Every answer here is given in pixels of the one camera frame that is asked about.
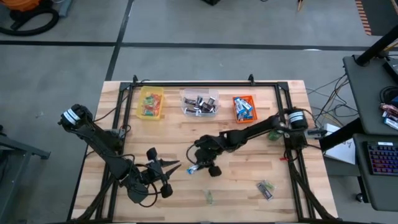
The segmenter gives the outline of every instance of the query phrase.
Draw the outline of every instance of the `black floor line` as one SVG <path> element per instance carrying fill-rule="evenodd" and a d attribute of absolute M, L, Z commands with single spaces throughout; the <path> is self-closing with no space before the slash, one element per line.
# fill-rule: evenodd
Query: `black floor line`
<path fill-rule="evenodd" d="M 122 43 L 121 47 L 169 48 L 169 49 L 252 49 L 252 50 L 340 50 L 365 51 L 365 46 L 316 46 L 316 45 L 268 45 L 268 44 L 190 44 L 190 43 Z"/>
<path fill-rule="evenodd" d="M 113 71 L 114 71 L 114 68 L 116 66 L 116 61 L 118 60 L 120 47 L 121 47 L 121 44 L 122 44 L 122 41 L 123 41 L 123 38 L 124 38 L 124 33 L 126 33 L 126 27 L 127 27 L 127 23 L 129 22 L 129 17 L 130 17 L 130 12 L 131 12 L 131 9 L 132 9 L 132 3 L 133 2 L 134 2 L 134 0 L 129 0 L 129 2 L 127 3 L 126 11 L 124 12 L 123 21 L 122 21 L 122 24 L 120 26 L 118 39 L 116 41 L 116 46 L 113 49 L 111 61 L 109 63 L 109 67 L 108 67 L 108 71 L 106 72 L 105 81 L 111 81 L 112 80 Z"/>
<path fill-rule="evenodd" d="M 0 45 L 114 47 L 116 42 L 0 40 Z"/>

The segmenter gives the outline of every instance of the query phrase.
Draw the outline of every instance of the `gray floor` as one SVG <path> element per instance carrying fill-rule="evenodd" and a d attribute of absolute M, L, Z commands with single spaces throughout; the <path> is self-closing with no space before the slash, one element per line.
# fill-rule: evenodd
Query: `gray floor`
<path fill-rule="evenodd" d="M 53 30 L 35 37 L 0 34 L 0 40 L 115 42 L 127 2 L 75 0 L 70 17 Z M 296 2 L 222 0 L 210 7 L 199 0 L 135 0 L 123 41 L 369 46 L 379 38 L 364 33 L 354 0 L 306 0 L 299 13 Z M 28 27 L 43 20 L 46 16 Z M 4 14 L 0 24 L 10 24 Z M 10 223 L 66 219 L 85 145 L 57 121 L 74 103 L 96 111 L 112 53 L 113 47 L 0 45 L 0 124 L 10 137 L 52 152 L 48 161 L 34 158 L 29 164 Z M 253 73 L 258 80 L 298 79 L 316 88 L 342 76 L 342 58 L 352 54 L 360 52 L 122 47 L 112 80 L 131 80 L 133 75 L 151 80 L 242 80 Z M 320 92 L 329 95 L 332 89 L 327 86 Z M 354 106 L 349 86 L 341 96 Z M 327 99 L 316 93 L 309 98 L 318 108 Z M 334 174 L 333 166 L 328 171 Z M 355 202 L 356 178 L 330 176 L 330 183 L 340 218 L 380 223 L 398 218 L 398 213 L 377 212 Z"/>

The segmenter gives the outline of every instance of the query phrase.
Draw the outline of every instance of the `wooden tabletop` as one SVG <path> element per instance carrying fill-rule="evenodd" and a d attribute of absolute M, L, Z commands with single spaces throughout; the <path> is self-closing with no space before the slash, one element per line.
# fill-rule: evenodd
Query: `wooden tabletop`
<path fill-rule="evenodd" d="M 287 81 L 294 106 L 310 110 L 303 81 Z M 116 106 L 120 82 L 105 82 L 96 117 L 102 117 Z M 258 121 L 276 114 L 277 103 L 274 88 L 271 87 L 217 87 L 220 95 L 218 114 L 214 118 L 192 118 L 182 113 L 180 92 L 184 88 L 164 88 L 165 101 L 160 121 L 139 119 L 136 114 L 140 88 L 134 90 L 129 124 L 132 129 L 126 136 L 125 154 L 134 154 L 136 162 L 146 163 L 146 151 L 155 147 L 158 158 L 180 160 L 182 166 L 174 172 L 169 183 L 174 193 L 169 198 L 159 197 L 151 208 L 133 203 L 126 189 L 118 190 L 115 222 L 294 222 L 297 215 L 294 207 L 292 186 L 286 161 L 281 161 L 284 143 L 268 140 L 266 135 L 250 140 L 234 153 L 224 153 L 216 160 L 223 174 L 210 177 L 207 170 L 193 175 L 187 174 L 191 166 L 185 152 L 194 140 L 204 134 L 218 135 L 220 131 L 243 129 L 250 124 L 237 124 L 233 114 L 233 96 L 252 95 L 257 109 Z M 121 113 L 122 124 L 124 105 Z M 310 127 L 313 121 L 307 116 Z M 98 122 L 104 129 L 112 126 L 113 114 Z M 309 143 L 318 145 L 317 141 Z M 303 150 L 310 188 L 321 204 L 337 217 L 335 203 L 328 176 L 319 149 L 308 147 Z M 90 154 L 83 167 L 72 218 L 80 216 L 100 190 L 104 162 L 97 154 Z M 274 198 L 264 199 L 256 183 L 269 180 L 277 186 Z M 210 191 L 213 205 L 206 202 L 205 192 Z M 302 207 L 307 214 L 303 193 Z M 154 196 L 148 196 L 143 204 L 152 203 Z M 108 211 L 106 198 L 104 215 Z"/>

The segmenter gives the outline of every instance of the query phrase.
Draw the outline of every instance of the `rgb keyboard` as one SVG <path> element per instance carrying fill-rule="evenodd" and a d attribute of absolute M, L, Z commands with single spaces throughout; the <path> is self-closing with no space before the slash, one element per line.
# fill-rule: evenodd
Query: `rgb keyboard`
<path fill-rule="evenodd" d="M 367 142 L 366 144 L 372 174 L 398 175 L 398 145 L 393 145 L 391 142 Z"/>

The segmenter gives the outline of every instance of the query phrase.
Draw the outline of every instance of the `yellow container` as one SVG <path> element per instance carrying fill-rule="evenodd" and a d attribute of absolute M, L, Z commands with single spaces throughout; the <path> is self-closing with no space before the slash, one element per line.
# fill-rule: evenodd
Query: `yellow container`
<path fill-rule="evenodd" d="M 143 86 L 141 87 L 141 94 L 139 96 L 136 115 L 140 119 L 160 120 L 162 114 L 162 107 L 164 101 L 164 90 L 162 87 Z"/>

